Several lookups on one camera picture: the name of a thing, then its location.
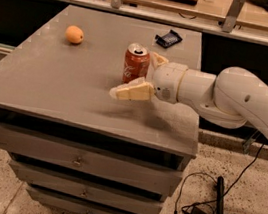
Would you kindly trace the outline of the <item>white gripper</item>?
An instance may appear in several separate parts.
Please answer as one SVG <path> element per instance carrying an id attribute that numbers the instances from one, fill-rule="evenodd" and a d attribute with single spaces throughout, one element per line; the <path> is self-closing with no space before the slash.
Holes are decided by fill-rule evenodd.
<path id="1" fill-rule="evenodd" d="M 166 57 L 151 51 L 147 79 L 152 80 L 152 83 L 146 82 L 145 77 L 139 77 L 127 84 L 121 84 L 110 89 L 110 96 L 113 99 L 125 101 L 147 101 L 155 93 L 157 98 L 163 102 L 177 103 L 179 84 L 189 68 L 184 64 L 168 62 L 169 60 Z"/>

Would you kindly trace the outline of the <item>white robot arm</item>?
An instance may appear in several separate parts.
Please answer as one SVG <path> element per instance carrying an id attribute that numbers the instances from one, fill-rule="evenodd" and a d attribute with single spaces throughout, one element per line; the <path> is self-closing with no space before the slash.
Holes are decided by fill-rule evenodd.
<path id="1" fill-rule="evenodd" d="M 268 86 L 253 73 L 229 67 L 218 75 L 191 70 L 151 55 L 150 79 L 139 77 L 110 89 L 119 100 L 151 100 L 188 105 L 201 118 L 225 128 L 253 125 L 268 140 Z"/>

